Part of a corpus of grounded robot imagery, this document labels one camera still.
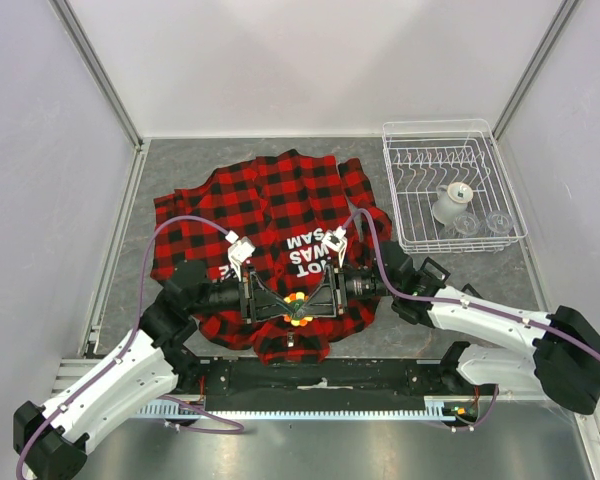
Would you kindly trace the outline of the yellow plush flower brooch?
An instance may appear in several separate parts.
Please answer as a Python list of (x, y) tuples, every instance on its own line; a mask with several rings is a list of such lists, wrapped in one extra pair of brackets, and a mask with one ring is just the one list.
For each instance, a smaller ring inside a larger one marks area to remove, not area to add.
[(283, 315), (283, 320), (293, 327), (304, 327), (313, 321), (312, 316), (304, 315), (301, 312), (306, 300), (306, 295), (303, 292), (294, 292), (284, 298), (284, 301), (290, 308), (289, 313)]

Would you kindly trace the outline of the red black plaid shirt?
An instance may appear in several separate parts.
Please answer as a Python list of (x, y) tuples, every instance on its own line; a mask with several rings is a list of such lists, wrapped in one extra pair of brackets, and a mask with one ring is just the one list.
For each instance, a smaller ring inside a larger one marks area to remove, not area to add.
[[(343, 225), (352, 208), (367, 210), (376, 230), (348, 226), (348, 264), (370, 265), (373, 242), (392, 236), (392, 222), (377, 206), (359, 159), (337, 163), (332, 156), (314, 158), (295, 150), (218, 168), (204, 184), (158, 197), (154, 206), (157, 224), (167, 226), (155, 242), (150, 273), (159, 283), (183, 260), (204, 261), (211, 279), (230, 271), (224, 234), (196, 221), (172, 223), (173, 217), (202, 217), (249, 238), (255, 246), (251, 264), (283, 298), (308, 295), (318, 285), (331, 254), (322, 243), (324, 233)], [(200, 316), (199, 329), (220, 346), (252, 349), (264, 364), (319, 363), (332, 343), (370, 326), (378, 304), (376, 298), (353, 300), (348, 313), (313, 318), (304, 327), (283, 317), (250, 326), (227, 311)]]

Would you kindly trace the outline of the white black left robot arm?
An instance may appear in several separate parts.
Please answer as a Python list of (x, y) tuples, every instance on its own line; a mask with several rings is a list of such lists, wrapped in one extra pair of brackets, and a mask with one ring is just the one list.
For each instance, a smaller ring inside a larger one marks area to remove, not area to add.
[(180, 263), (113, 351), (43, 404), (27, 401), (16, 410), (17, 478), (74, 478), (99, 443), (142, 407), (195, 389), (208, 368), (185, 342), (198, 329), (196, 315), (225, 311), (253, 326), (291, 309), (253, 268), (213, 281), (204, 262)]

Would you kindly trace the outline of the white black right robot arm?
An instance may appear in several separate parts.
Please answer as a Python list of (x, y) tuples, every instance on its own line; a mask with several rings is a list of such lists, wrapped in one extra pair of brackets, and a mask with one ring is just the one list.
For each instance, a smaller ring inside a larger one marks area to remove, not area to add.
[(572, 412), (589, 415), (600, 399), (600, 334), (577, 310), (521, 310), (481, 298), (471, 287), (447, 285), (449, 273), (431, 259), (414, 267), (400, 246), (383, 242), (372, 268), (336, 262), (323, 282), (294, 308), (297, 319), (340, 317), (350, 302), (389, 297), (412, 324), (464, 333), (489, 343), (462, 348), (438, 368), (438, 381), (457, 394), (472, 385), (538, 390)]

